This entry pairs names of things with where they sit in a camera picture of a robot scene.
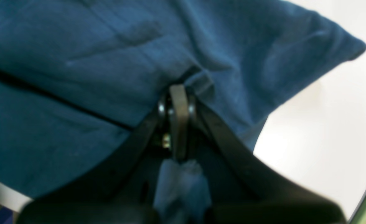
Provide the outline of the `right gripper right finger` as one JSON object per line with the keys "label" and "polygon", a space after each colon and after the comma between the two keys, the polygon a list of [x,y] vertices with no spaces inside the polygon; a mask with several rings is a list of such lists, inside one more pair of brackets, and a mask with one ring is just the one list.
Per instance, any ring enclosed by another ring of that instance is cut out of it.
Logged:
{"label": "right gripper right finger", "polygon": [[200,197],[204,224],[345,224],[331,200],[261,162],[211,109],[184,85],[171,86],[173,158],[202,165],[208,186]]}

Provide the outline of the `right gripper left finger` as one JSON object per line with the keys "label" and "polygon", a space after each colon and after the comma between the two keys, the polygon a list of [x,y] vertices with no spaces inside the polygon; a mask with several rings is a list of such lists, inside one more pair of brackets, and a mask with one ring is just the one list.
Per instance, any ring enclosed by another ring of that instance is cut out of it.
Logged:
{"label": "right gripper left finger", "polygon": [[93,169],[26,205],[18,224],[160,224],[153,208],[169,94]]}

